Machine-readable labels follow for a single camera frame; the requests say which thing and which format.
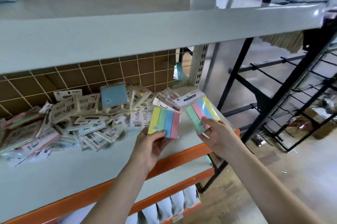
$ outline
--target pink sticky note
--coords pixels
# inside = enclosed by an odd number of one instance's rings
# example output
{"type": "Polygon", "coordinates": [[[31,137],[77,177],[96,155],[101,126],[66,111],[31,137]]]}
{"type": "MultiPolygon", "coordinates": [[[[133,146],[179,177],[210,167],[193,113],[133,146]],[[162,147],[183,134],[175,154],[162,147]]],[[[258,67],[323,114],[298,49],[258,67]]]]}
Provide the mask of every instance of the pink sticky note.
{"type": "MultiPolygon", "coordinates": [[[[192,108],[193,110],[196,112],[196,115],[198,116],[198,118],[201,120],[202,117],[204,117],[204,113],[201,110],[200,106],[197,103],[193,103],[192,104],[192,108]]],[[[211,126],[208,124],[204,124],[204,128],[207,130],[209,129],[211,126]]]]}
{"type": "Polygon", "coordinates": [[[174,112],[172,126],[171,126],[170,139],[178,139],[179,122],[180,122],[180,113],[174,112]]]}

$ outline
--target white bag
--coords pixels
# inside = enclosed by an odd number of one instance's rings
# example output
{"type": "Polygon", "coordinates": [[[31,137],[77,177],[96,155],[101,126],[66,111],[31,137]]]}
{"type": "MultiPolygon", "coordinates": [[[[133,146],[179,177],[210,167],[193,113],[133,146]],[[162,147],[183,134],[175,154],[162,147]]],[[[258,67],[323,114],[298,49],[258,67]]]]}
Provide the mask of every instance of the white bag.
{"type": "Polygon", "coordinates": [[[137,224],[137,222],[138,222],[138,213],[134,213],[126,219],[125,224],[137,224]]]}
{"type": "Polygon", "coordinates": [[[184,210],[184,193],[179,191],[171,196],[172,199],[172,211],[174,215],[181,213],[184,210]]]}
{"type": "Polygon", "coordinates": [[[196,186],[192,185],[191,187],[185,188],[183,190],[185,196],[185,206],[187,208],[192,207],[196,204],[196,186]]]}
{"type": "Polygon", "coordinates": [[[151,205],[142,210],[148,224],[159,224],[157,205],[151,205]]]}
{"type": "Polygon", "coordinates": [[[172,203],[169,197],[158,202],[157,205],[158,205],[159,213],[161,214],[161,220],[160,220],[161,222],[168,220],[169,218],[173,216],[172,203]]]}

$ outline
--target yellow sticky note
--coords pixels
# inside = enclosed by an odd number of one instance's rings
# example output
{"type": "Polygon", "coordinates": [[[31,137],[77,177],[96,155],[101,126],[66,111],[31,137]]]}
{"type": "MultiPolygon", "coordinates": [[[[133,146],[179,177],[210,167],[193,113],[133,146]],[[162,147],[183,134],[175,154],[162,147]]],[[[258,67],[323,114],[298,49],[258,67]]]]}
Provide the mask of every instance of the yellow sticky note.
{"type": "Polygon", "coordinates": [[[150,121],[149,132],[148,134],[153,134],[158,130],[158,120],[160,115],[160,107],[154,106],[152,112],[152,118],[150,121]]]}
{"type": "Polygon", "coordinates": [[[216,121],[219,121],[220,118],[219,118],[219,116],[217,115],[217,113],[215,112],[215,110],[214,110],[214,108],[213,108],[211,102],[209,101],[209,99],[208,99],[206,96],[204,96],[204,97],[202,98],[202,100],[203,100],[204,103],[206,104],[206,107],[208,108],[208,111],[211,113],[213,119],[216,120],[216,121]]]}

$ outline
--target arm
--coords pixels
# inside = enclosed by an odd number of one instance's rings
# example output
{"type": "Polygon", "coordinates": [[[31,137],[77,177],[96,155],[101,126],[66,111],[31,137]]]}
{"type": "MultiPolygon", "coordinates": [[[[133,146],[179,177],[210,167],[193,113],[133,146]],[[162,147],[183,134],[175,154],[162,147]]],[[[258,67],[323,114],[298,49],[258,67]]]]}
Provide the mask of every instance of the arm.
{"type": "Polygon", "coordinates": [[[124,224],[143,183],[156,164],[162,150],[171,141],[163,140],[164,131],[138,136],[128,163],[120,171],[111,188],[97,202],[81,224],[124,224]]]}
{"type": "Polygon", "coordinates": [[[268,223],[322,223],[295,197],[242,143],[232,128],[213,119],[204,135],[199,135],[217,155],[225,159],[248,190],[268,223]]]}

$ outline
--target hand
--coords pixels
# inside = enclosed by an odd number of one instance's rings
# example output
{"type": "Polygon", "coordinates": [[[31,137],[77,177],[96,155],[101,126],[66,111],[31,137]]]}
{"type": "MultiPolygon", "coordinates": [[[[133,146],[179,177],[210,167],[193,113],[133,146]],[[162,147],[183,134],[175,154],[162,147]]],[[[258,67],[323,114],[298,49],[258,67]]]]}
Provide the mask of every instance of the hand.
{"type": "Polygon", "coordinates": [[[141,164],[145,171],[149,172],[171,139],[163,138],[165,131],[157,131],[150,135],[147,135],[147,132],[148,128],[144,128],[137,136],[130,160],[141,164]]]}
{"type": "Polygon", "coordinates": [[[229,124],[207,117],[203,117],[201,121],[211,127],[204,132],[208,138],[203,134],[198,134],[198,136],[219,157],[227,161],[230,155],[235,154],[235,149],[243,145],[229,124]]]}

